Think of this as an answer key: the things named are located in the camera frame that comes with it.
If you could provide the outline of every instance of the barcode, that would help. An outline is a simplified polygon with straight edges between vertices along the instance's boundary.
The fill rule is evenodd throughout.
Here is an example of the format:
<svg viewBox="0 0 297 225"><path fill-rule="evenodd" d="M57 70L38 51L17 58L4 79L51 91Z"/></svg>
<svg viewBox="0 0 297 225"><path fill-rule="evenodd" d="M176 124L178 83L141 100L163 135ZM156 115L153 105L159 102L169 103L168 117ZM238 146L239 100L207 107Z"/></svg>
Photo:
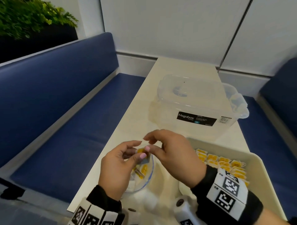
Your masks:
<svg viewBox="0 0 297 225"><path fill-rule="evenodd" d="M219 121L220 123L227 123L229 119L221 117L221 120Z"/></svg>

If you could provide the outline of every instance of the left hand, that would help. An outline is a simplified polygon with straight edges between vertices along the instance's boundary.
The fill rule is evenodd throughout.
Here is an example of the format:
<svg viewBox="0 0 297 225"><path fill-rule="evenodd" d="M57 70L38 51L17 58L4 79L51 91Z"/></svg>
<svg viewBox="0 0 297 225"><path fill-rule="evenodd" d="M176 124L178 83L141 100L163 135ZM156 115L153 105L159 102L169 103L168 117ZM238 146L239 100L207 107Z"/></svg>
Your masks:
<svg viewBox="0 0 297 225"><path fill-rule="evenodd" d="M119 144L101 160L101 171L98 184L107 196L119 201L126 191L132 169L145 157L145 153L136 153L135 146L141 141L127 141Z"/></svg>

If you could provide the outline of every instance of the hand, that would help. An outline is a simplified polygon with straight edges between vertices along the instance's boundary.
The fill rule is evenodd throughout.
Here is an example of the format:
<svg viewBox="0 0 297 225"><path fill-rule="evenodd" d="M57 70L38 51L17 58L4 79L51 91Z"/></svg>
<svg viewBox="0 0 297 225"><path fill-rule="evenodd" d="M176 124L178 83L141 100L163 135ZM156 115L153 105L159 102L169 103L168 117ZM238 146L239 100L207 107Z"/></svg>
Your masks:
<svg viewBox="0 0 297 225"><path fill-rule="evenodd" d="M107 196L116 201L119 201L126 191L132 169L146 157L145 153L135 154L136 148L133 147L140 144L141 141L123 142L101 160L98 184L105 190Z"/></svg>
<svg viewBox="0 0 297 225"><path fill-rule="evenodd" d="M195 187L205 177L206 165L184 136L169 130L154 130L143 139L151 144L145 150L155 155L175 179L189 188ZM157 141L162 142L162 148L153 145Z"/></svg>

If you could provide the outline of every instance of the clear plastic storage box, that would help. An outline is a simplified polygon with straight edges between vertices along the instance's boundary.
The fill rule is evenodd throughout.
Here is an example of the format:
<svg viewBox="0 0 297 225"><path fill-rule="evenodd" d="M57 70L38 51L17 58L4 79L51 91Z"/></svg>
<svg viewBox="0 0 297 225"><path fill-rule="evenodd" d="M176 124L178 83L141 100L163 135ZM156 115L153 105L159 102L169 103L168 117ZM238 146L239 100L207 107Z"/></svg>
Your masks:
<svg viewBox="0 0 297 225"><path fill-rule="evenodd" d="M188 137L213 141L249 116L243 96L226 83L166 75L157 95L158 126Z"/></svg>

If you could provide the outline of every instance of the storage box lid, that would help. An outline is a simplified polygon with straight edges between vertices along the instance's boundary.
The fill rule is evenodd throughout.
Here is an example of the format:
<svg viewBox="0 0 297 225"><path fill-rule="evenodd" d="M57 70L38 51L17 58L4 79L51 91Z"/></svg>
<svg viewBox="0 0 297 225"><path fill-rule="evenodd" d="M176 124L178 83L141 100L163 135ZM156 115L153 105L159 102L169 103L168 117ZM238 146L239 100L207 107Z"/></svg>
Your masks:
<svg viewBox="0 0 297 225"><path fill-rule="evenodd" d="M192 109L209 109L247 118L249 111L243 96L232 85L179 75L166 75L159 83L160 101Z"/></svg>

